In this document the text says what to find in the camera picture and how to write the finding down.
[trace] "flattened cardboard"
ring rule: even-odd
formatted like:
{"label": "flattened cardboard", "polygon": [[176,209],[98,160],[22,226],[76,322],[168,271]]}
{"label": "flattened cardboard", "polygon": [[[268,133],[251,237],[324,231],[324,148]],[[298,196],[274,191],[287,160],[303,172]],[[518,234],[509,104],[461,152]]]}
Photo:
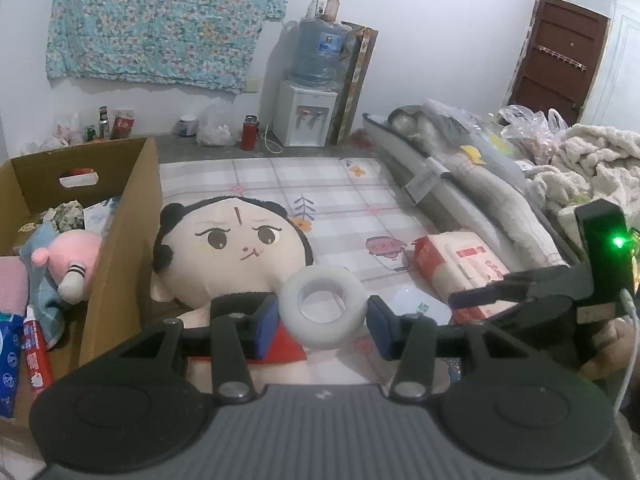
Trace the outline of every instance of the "flattened cardboard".
{"label": "flattened cardboard", "polygon": [[[98,183],[63,187],[60,175],[76,168],[95,170]],[[14,158],[0,168],[2,256],[13,253],[15,235],[30,215],[70,200],[89,206],[116,195],[122,200],[100,253],[88,304],[72,310],[63,340],[49,352],[55,378],[140,331],[141,313],[150,303],[151,251],[162,205],[156,144],[143,138],[82,144]],[[23,356],[15,418],[0,418],[0,434],[5,425],[26,428],[30,407]]]}

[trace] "pink cloth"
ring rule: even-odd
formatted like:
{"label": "pink cloth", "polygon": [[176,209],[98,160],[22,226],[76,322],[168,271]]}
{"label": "pink cloth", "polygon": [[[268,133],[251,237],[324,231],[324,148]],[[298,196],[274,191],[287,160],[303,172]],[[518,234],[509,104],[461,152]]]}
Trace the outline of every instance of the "pink cloth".
{"label": "pink cloth", "polygon": [[27,268],[19,256],[0,256],[0,312],[24,316],[29,301]]}

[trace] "doll eye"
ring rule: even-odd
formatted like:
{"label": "doll eye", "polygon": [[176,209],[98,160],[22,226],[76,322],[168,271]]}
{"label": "doll eye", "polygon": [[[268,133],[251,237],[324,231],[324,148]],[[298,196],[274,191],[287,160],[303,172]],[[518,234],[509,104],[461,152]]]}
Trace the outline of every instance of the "doll eye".
{"label": "doll eye", "polygon": [[214,227],[213,229],[207,229],[201,233],[196,233],[196,236],[207,235],[207,242],[214,249],[224,249],[226,246],[226,233],[229,229],[219,229]]}
{"label": "doll eye", "polygon": [[280,240],[280,231],[277,227],[270,225],[261,225],[258,228],[253,227],[254,231],[258,231],[258,239],[265,245],[271,245]]}

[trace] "roll of tape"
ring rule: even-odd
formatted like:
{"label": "roll of tape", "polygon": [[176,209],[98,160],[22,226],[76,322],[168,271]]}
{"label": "roll of tape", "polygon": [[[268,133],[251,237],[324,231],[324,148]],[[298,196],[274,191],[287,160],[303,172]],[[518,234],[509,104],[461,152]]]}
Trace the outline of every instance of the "roll of tape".
{"label": "roll of tape", "polygon": [[[332,292],[341,298],[345,311],[338,319],[318,323],[300,310],[306,298],[321,291]],[[343,267],[304,267],[282,285],[278,299],[280,319],[289,334],[302,346],[315,350],[338,348],[359,329],[367,312],[364,287]]]}

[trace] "doll mouth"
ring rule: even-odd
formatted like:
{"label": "doll mouth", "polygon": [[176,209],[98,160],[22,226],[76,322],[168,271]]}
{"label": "doll mouth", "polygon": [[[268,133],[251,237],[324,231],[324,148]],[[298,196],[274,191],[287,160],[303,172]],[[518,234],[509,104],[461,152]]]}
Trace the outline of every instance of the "doll mouth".
{"label": "doll mouth", "polygon": [[255,249],[253,251],[251,251],[249,254],[247,254],[247,256],[243,256],[242,258],[240,258],[240,261],[242,262],[243,260],[246,260],[249,256],[255,256],[256,258],[258,256],[260,256],[264,251],[256,251]]}

